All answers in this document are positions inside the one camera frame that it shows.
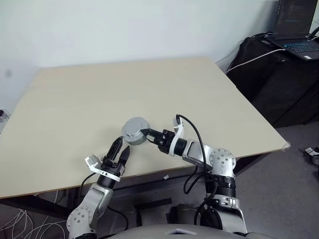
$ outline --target laptop keyboard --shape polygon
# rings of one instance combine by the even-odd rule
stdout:
[[[292,49],[296,52],[318,51],[319,44],[315,41],[303,41],[297,43],[283,44],[284,48]]]

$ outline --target beige tabletop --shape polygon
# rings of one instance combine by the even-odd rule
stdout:
[[[84,158],[105,155],[127,120],[172,130],[176,113],[236,157],[288,147],[208,58],[42,69],[1,135],[0,197],[78,186],[90,174]],[[184,138],[196,139],[184,125]],[[124,176],[189,165],[145,142],[131,147]]]

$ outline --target laptop screen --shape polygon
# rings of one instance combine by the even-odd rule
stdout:
[[[313,21],[317,0],[280,0],[274,35],[306,36]]]

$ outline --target laptop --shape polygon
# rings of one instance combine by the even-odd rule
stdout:
[[[319,59],[318,39],[308,37],[318,0],[279,0],[273,44],[309,61]]]

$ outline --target white wall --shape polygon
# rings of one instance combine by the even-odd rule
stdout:
[[[227,56],[271,29],[276,0],[0,0],[0,107],[39,67]],[[234,57],[218,62],[224,69]]]

